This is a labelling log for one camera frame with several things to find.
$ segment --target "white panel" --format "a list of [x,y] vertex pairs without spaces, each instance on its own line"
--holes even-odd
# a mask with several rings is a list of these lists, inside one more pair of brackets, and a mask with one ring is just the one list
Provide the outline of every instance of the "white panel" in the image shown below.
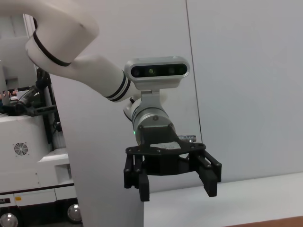
[[[180,55],[191,62],[184,0],[78,2],[100,26],[100,36],[84,54],[102,54],[121,69],[135,57]],[[52,83],[84,225],[140,226],[143,204],[139,192],[123,188],[125,149],[136,145],[132,124],[123,114],[126,102],[111,103],[69,79],[52,76]],[[168,94],[164,109],[177,133],[196,134],[200,140],[193,73]],[[169,190],[183,187],[183,181],[201,184],[192,173],[150,177],[150,187],[152,192]]]
[[[49,153],[42,116],[3,116],[0,128],[0,173],[36,168],[37,162]],[[26,144],[25,155],[15,153],[17,143]]]
[[297,217],[302,190],[303,174],[292,174],[222,183],[212,198],[203,187],[153,193],[144,206],[144,227],[222,227]]
[[302,8],[188,0],[203,142],[225,182],[303,171]]
[[27,36],[30,37],[36,29],[33,17],[30,15],[27,15],[27,14],[23,14],[23,19],[24,19],[24,23],[25,23]]
[[4,96],[4,93],[7,93],[7,86],[6,86],[6,81],[5,81],[5,76],[4,76],[4,70],[3,70],[3,62],[0,60],[0,95],[1,95],[1,100],[3,105],[7,105],[9,103],[9,97]]
[[15,193],[14,196],[21,197],[19,201],[16,199],[16,204],[20,207],[57,201],[54,189]]
[[27,35],[23,15],[0,17],[0,39]]
[[49,187],[59,184],[54,166],[38,165],[37,172],[41,187]]
[[59,184],[63,184],[71,180],[71,167],[70,164],[55,166],[56,175]]
[[[10,203],[2,203],[2,200],[9,199]],[[0,208],[1,207],[12,207],[16,205],[14,194],[0,195]]]
[[8,87],[11,79],[18,79],[18,87],[32,86],[37,80],[34,65],[25,50],[27,40],[27,36],[0,39],[0,60]]
[[35,169],[0,173],[0,192],[17,191],[40,187]]
[[72,199],[77,197],[75,186],[55,188],[55,193],[57,200]]
[[63,165],[68,164],[68,154],[66,148],[56,149],[45,155],[39,162],[41,165]]

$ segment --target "camera lens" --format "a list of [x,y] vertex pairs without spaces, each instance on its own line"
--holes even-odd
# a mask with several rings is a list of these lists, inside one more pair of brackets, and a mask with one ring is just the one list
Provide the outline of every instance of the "camera lens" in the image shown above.
[[175,69],[173,67],[169,68],[169,74],[175,74]]
[[179,67],[179,74],[180,74],[180,75],[185,74],[186,71],[187,71],[187,67],[186,67],[185,65],[181,65],[181,66]]
[[155,70],[150,69],[150,70],[148,70],[148,72],[149,72],[150,74],[154,74],[154,73],[155,73]]
[[140,75],[140,71],[139,70],[134,70],[134,77],[138,77]]

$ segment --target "black ring band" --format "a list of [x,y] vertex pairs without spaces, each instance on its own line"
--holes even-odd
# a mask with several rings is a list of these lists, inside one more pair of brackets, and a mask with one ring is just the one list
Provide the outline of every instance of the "black ring band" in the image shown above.
[[121,98],[123,98],[123,96],[127,93],[127,91],[128,91],[128,89],[129,89],[129,86],[131,85],[131,81],[130,80],[128,80],[128,83],[127,83],[127,85],[126,85],[126,88],[125,88],[125,90],[122,92],[122,94],[118,97],[118,98],[115,98],[115,99],[113,99],[113,100],[111,100],[112,102],[116,102],[116,101],[118,101],[118,100],[120,100]]
[[136,113],[136,111],[137,111],[138,108],[139,108],[139,106],[137,106],[137,107],[135,108],[135,110],[134,110],[134,112],[133,112],[133,115],[132,115],[132,119],[134,118],[134,115],[135,115],[135,113]]
[[124,72],[123,72],[123,80],[122,80],[122,83],[121,83],[121,85],[120,85],[120,87],[117,89],[117,91],[114,93],[114,94],[112,94],[112,95],[110,95],[110,96],[107,96],[107,97],[105,97],[105,98],[112,98],[112,97],[115,97],[116,95],[118,95],[118,93],[122,90],[122,88],[124,87],[124,83],[125,83],[125,81],[126,81],[126,75],[124,74]]
[[48,50],[43,46],[43,44],[40,42],[40,40],[38,39],[38,36],[36,34],[36,31],[34,31],[33,33],[33,38],[34,41],[36,42],[36,44],[38,45],[38,47],[40,48],[40,50],[50,59],[52,60],[54,63],[56,63],[57,65],[60,66],[69,66],[71,63],[66,63],[63,62],[59,59],[57,59],[55,56],[53,56],[51,53],[48,52]]

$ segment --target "white robotic arm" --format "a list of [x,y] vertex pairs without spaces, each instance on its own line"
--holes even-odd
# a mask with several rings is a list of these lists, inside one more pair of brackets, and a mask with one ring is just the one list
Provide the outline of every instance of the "white robotic arm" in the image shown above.
[[139,94],[106,58],[76,58],[99,34],[96,21],[72,0],[1,0],[0,15],[29,14],[38,29],[26,44],[29,58],[45,71],[82,82],[113,102]]

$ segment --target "white wall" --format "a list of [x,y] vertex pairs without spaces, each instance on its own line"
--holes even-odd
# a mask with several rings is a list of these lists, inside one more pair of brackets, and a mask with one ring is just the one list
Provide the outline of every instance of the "white wall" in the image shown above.
[[[180,55],[191,61],[184,0],[78,2],[100,26],[100,36],[84,54],[102,54],[121,69],[135,57]],[[111,103],[76,81],[53,76],[52,82],[84,225],[142,225],[138,190],[123,188],[125,149],[136,145],[132,125],[123,114],[125,102]],[[168,93],[164,109],[177,133],[195,134],[200,140],[193,73]],[[201,185],[196,173],[150,177],[151,191],[188,185]]]
[[303,171],[303,1],[187,2],[203,142],[223,181]]
[[23,15],[0,17],[0,39],[26,35]]

